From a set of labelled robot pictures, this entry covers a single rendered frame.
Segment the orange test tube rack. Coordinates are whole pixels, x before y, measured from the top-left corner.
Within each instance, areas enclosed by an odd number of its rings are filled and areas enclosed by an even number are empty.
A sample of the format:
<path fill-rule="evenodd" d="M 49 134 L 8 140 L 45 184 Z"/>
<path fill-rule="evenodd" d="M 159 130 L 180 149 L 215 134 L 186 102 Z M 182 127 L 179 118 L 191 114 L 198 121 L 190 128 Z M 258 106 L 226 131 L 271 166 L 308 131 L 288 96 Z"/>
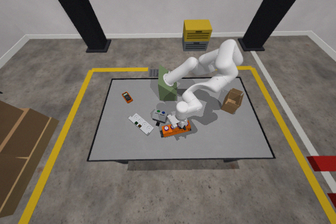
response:
<path fill-rule="evenodd" d="M 188 120 L 188 123 L 189 123 L 189 120 Z M 188 126 L 185 126 L 186 127 L 186 130 L 184 129 L 179 129 L 178 127 L 175 128 L 175 129 L 171 129 L 171 124 L 170 125 L 167 125 L 169 127 L 169 130 L 168 131 L 165 131 L 164 130 L 164 127 L 165 126 L 162 126 L 162 132 L 163 132 L 163 136 L 164 137 L 167 137 L 167 136 L 171 136 L 171 135 L 176 135 L 176 134 L 180 134 L 180 133 L 183 133 L 183 132 L 187 132 L 187 131 L 190 131 L 190 123 L 188 124 Z"/>

